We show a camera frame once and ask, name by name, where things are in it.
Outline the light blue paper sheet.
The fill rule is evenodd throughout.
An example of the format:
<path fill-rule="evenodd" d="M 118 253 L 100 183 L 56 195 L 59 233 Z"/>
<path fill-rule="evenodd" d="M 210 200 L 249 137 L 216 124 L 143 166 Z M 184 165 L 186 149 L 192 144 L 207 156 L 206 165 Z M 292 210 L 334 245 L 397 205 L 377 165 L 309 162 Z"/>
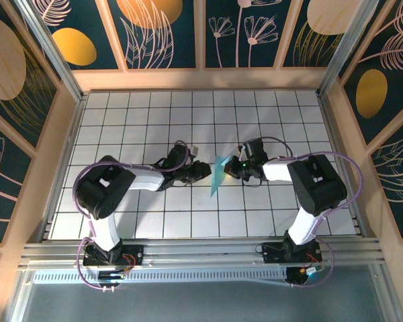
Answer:
<path fill-rule="evenodd" d="M 231 155 L 229 156 L 216 156 L 214 167 L 212 170 L 212 180 L 211 180 L 211 191 L 210 196 L 212 197 L 219 186 L 223 183 L 226 173 L 224 172 L 225 165 L 230 161 Z"/>

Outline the black round electronics module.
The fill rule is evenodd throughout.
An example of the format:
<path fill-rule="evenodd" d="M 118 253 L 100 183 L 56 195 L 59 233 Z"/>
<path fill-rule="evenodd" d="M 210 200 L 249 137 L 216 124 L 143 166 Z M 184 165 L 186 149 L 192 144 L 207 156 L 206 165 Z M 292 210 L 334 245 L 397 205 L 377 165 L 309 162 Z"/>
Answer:
<path fill-rule="evenodd" d="M 323 268 L 320 266 L 311 267 L 287 267 L 285 270 L 285 281 L 291 287 L 297 288 L 310 288 L 318 286 L 320 283 L 308 284 L 309 277 L 317 272 L 322 272 Z"/>

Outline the black rectangular electronics module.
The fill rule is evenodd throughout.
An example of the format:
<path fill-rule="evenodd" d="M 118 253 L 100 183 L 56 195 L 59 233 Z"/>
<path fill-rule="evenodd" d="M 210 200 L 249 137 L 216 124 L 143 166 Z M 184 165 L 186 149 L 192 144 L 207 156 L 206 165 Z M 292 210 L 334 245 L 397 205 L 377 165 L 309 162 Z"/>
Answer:
<path fill-rule="evenodd" d="M 123 280 L 126 277 L 125 270 L 100 270 L 97 275 L 98 280 Z"/>

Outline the aluminium mounting rail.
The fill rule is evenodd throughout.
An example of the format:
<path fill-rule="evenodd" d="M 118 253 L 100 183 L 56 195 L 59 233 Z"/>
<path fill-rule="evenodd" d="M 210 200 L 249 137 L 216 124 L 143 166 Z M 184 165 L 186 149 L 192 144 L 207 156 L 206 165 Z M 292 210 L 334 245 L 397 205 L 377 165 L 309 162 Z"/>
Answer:
<path fill-rule="evenodd" d="M 263 265 L 261 244 L 280 237 L 127 239 L 124 247 L 142 245 L 142 268 L 246 268 Z M 48 240 L 24 246 L 18 270 L 70 270 L 75 267 L 79 240 Z M 320 238 L 325 266 L 384 264 L 380 243 L 372 237 Z"/>

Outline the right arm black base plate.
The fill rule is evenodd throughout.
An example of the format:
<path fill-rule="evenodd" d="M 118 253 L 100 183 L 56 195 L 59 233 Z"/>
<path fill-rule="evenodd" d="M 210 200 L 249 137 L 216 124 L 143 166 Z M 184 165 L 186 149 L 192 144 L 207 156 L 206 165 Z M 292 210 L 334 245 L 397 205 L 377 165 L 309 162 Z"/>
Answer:
<path fill-rule="evenodd" d="M 317 241 L 295 246 L 289 240 L 261 244 L 261 255 L 265 264 L 309 264 L 321 262 L 322 254 Z"/>

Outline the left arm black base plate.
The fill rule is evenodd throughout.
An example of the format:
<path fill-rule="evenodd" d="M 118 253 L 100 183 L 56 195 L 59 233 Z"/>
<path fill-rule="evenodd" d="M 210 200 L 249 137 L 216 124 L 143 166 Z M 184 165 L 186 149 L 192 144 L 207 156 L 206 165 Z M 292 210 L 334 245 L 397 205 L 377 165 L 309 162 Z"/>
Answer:
<path fill-rule="evenodd" d="M 144 246 L 118 244 L 110 251 L 97 244 L 84 247 L 84 266 L 141 266 Z"/>

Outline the aluminium corner post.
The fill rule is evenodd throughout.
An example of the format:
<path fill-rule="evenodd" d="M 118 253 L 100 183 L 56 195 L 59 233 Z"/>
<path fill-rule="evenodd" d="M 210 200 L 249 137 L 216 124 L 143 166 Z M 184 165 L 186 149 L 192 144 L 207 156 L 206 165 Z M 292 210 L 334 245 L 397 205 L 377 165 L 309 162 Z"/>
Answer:
<path fill-rule="evenodd" d="M 58 46 L 52 38 L 52 34 L 39 16 L 35 5 L 31 0 L 13 0 L 18 6 L 22 16 L 26 19 L 36 39 L 42 45 L 47 57 L 49 57 L 55 71 L 60 75 L 61 80 L 76 101 L 84 99 L 83 90 L 80 88 L 72 70 L 69 68 Z"/>
<path fill-rule="evenodd" d="M 356 46 L 366 25 L 371 19 L 379 0 L 362 0 L 358 9 L 351 20 L 350 26 L 341 38 L 339 45 L 330 60 L 325 75 L 317 88 L 317 97 L 323 99 L 331 86 L 334 84 L 337 76 L 347 58 Z"/>

